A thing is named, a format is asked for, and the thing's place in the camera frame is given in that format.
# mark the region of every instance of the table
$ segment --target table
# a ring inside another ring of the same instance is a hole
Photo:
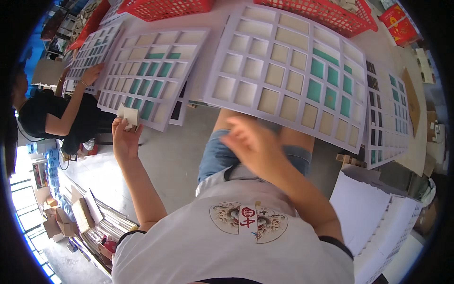
[[[210,27],[210,34],[192,69],[192,76],[188,81],[187,87],[190,102],[204,104],[202,98],[205,91],[206,79],[210,72],[224,25],[235,5],[241,2],[250,3],[251,1],[217,0],[212,11],[209,13],[187,15],[154,22],[145,22],[129,14],[124,18],[120,18],[118,21],[124,20],[124,35],[133,35],[141,31],[145,32],[155,29],[180,28],[182,26]],[[372,8],[372,15],[376,19],[377,15],[380,15],[381,12],[372,4],[369,4],[369,6]],[[379,27],[378,32],[375,33],[368,30],[351,38],[351,41],[366,53],[366,57],[380,62],[385,68],[394,71],[397,75],[401,75],[404,67],[407,67],[422,111],[416,137],[410,137],[409,140],[408,154],[396,161],[411,171],[414,171],[419,176],[422,176],[426,153],[427,117],[424,90],[418,71],[418,64],[413,56],[412,49],[410,47],[401,48],[393,46],[391,35],[384,24],[379,22],[378,19],[376,21]]]

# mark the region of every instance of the person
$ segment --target person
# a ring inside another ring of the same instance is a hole
[[[112,123],[113,153],[140,227],[117,243],[114,283],[354,283],[336,213],[305,177],[314,137],[286,127],[277,137],[222,109],[197,197],[168,215],[138,158],[143,126],[126,123]]]
[[[19,114],[24,131],[36,138],[63,140],[63,152],[73,155],[81,143],[89,141],[102,129],[110,129],[116,115],[103,112],[97,107],[97,99],[85,93],[85,87],[99,77],[104,64],[88,68],[79,80],[70,100],[61,97],[62,82],[67,68],[60,77],[55,93],[42,90],[27,99],[27,76],[21,70],[15,79],[12,92],[13,107]]]

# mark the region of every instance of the green tile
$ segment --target green tile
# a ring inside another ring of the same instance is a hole
[[[337,60],[336,58],[332,57],[329,54],[326,54],[325,52],[323,52],[321,50],[318,50],[317,48],[312,49],[312,53],[331,62],[332,64],[336,64],[337,66],[339,66],[339,60]]]
[[[399,93],[395,89],[393,89],[393,98],[394,100],[399,101]]]
[[[390,75],[391,85],[397,88],[396,79]]]
[[[154,73],[156,72],[156,69],[158,69],[158,63],[152,62],[150,65],[150,69],[148,69],[148,72],[146,76],[154,76]]]
[[[170,67],[172,67],[172,63],[164,62],[163,66],[161,67],[161,70],[158,73],[158,77],[167,77]]]
[[[312,58],[311,74],[323,79],[323,63]]]
[[[162,81],[155,81],[151,87],[150,92],[148,93],[149,97],[157,98],[161,87],[163,86]]]
[[[142,113],[140,114],[140,118],[143,120],[148,120],[148,117],[150,117],[150,113],[153,109],[154,102],[151,102],[149,100],[145,101],[145,104],[143,105],[142,108]]]
[[[344,64],[344,70],[347,71],[347,72],[350,73],[350,74],[353,74],[353,73],[352,73],[353,70],[352,70],[350,67],[348,67],[347,65],[345,65],[345,64]]]
[[[147,56],[145,56],[145,59],[155,59],[155,58],[164,58],[164,53],[148,53]]]
[[[339,81],[339,72],[337,70],[328,67],[328,83],[338,86],[337,82]]]
[[[140,80],[139,79],[134,79],[133,83],[131,84],[131,88],[129,89],[130,94],[135,94],[137,91],[137,88],[139,87]]]
[[[332,110],[336,108],[336,92],[330,88],[326,88],[325,106]]]
[[[131,97],[126,97],[126,100],[124,101],[124,106],[128,108],[131,106],[132,102],[133,102],[133,99]]]
[[[142,104],[141,99],[135,99],[132,108],[138,110],[140,109],[141,104]]]
[[[145,74],[145,71],[147,70],[148,63],[147,62],[142,62],[140,65],[139,71],[137,71],[137,76],[143,76]]]
[[[167,56],[167,58],[178,59],[178,58],[180,58],[180,56],[181,56],[181,53],[171,53]]]
[[[340,114],[346,117],[350,117],[350,100],[342,96],[342,102],[340,104]]]
[[[307,98],[317,103],[320,103],[321,84],[309,80],[309,87],[307,89]]]
[[[344,75],[344,91],[351,94],[351,79]]]
[[[402,93],[405,93],[404,85],[402,85],[402,83],[400,83],[400,82],[399,82],[399,89]]]
[[[372,150],[370,155],[371,155],[370,163],[375,164],[375,150]]]
[[[149,80],[143,80],[142,84],[140,85],[139,92],[137,94],[145,96],[148,86],[150,86],[150,82],[151,81],[149,81]]]

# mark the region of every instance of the black sleeve trim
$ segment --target black sleeve trim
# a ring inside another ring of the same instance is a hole
[[[135,230],[135,231],[127,232],[127,233],[125,233],[123,236],[121,236],[120,240],[117,242],[117,246],[120,245],[121,241],[122,241],[124,238],[126,238],[126,236],[129,236],[130,234],[134,234],[134,233],[146,234],[147,232],[141,231],[141,230]]]
[[[335,239],[330,236],[320,236],[320,237],[318,237],[318,239],[321,240],[322,242],[327,242],[327,243],[335,245],[336,247],[343,250],[346,254],[348,254],[348,256],[350,256],[351,260],[353,260],[353,254],[351,253],[351,251],[345,245],[343,245],[338,239]]]

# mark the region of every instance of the red box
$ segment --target red box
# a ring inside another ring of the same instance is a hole
[[[378,31],[378,26],[370,14],[371,10],[364,0],[356,0],[355,4],[359,9],[356,14],[328,0],[254,0],[254,3],[309,18],[348,38],[366,30]]]
[[[214,0],[124,0],[118,14],[128,12],[146,22],[211,11]]]

